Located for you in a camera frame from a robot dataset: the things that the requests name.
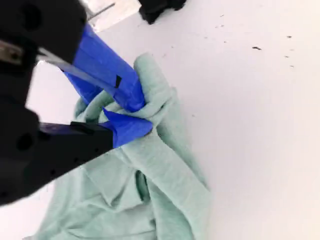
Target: black object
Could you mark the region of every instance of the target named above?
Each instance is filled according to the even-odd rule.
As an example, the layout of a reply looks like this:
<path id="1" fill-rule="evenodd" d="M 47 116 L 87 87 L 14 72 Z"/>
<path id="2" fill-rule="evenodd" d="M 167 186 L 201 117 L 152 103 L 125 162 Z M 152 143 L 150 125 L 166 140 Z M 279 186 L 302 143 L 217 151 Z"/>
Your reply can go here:
<path id="1" fill-rule="evenodd" d="M 0 205 L 113 148 L 107 128 L 39 123 L 25 108 L 37 56 L 72 64 L 85 24 L 78 0 L 10 0 L 0 8 Z"/>
<path id="2" fill-rule="evenodd" d="M 165 9 L 180 10 L 186 0 L 139 0 L 141 7 L 139 13 L 143 20 L 153 24 Z"/>

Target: white table surface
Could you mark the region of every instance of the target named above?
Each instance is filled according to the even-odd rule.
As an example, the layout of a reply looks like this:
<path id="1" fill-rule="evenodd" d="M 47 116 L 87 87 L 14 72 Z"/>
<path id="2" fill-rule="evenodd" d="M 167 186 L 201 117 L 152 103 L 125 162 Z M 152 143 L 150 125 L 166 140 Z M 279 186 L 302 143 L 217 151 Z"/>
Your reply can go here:
<path id="1" fill-rule="evenodd" d="M 211 187 L 211 240 L 320 239 L 319 20 L 315 0 L 188 0 L 100 34 L 130 64 L 152 53 L 178 89 Z M 69 122 L 77 98 L 37 67 L 28 105 L 43 121 Z M 0 208 L 0 238 L 32 234 L 50 194 Z"/>

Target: mint green cloth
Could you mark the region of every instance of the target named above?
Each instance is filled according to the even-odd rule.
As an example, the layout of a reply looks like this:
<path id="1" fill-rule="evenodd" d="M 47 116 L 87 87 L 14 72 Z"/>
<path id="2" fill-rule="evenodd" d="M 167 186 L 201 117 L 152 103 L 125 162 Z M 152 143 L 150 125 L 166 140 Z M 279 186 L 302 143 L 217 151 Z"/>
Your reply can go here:
<path id="1" fill-rule="evenodd" d="M 108 111 L 148 119 L 153 130 L 74 169 L 55 182 L 46 217 L 31 240 L 203 240 L 210 193 L 187 141 L 177 93 L 149 54 L 134 63 L 146 106 L 128 113 L 101 92 L 79 122 L 105 122 Z"/>

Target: light green towel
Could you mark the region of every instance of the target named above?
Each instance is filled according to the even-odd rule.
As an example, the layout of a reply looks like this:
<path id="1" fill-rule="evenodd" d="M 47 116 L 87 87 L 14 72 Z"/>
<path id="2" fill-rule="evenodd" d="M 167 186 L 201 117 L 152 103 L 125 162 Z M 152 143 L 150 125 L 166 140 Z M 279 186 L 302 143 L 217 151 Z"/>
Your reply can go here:
<path id="1" fill-rule="evenodd" d="M 146 106 L 127 113 L 101 92 L 79 122 L 105 122 L 108 111 L 145 118 L 153 130 L 74 169 L 55 183 L 40 230 L 31 240 L 203 240 L 210 193 L 187 141 L 177 93 L 152 57 L 135 61 Z"/>

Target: blue tape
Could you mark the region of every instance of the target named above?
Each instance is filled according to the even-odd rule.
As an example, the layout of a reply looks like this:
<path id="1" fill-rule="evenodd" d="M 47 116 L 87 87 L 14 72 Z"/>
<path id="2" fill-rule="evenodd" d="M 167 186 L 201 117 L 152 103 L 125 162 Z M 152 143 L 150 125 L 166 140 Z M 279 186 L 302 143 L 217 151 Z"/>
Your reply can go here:
<path id="1" fill-rule="evenodd" d="M 87 105 L 102 91 L 102 88 L 82 80 L 77 76 L 65 71 L 64 74 Z"/>
<path id="2" fill-rule="evenodd" d="M 137 138 L 141 138 L 152 130 L 152 122 L 143 118 L 118 114 L 103 109 L 109 121 L 100 125 L 112 130 L 113 148 L 118 148 Z"/>
<path id="3" fill-rule="evenodd" d="M 59 67 L 86 103 L 104 89 L 129 112 L 136 112 L 146 104 L 137 73 L 93 32 L 89 24 L 72 65 L 89 77 L 79 78 L 76 71 Z"/>

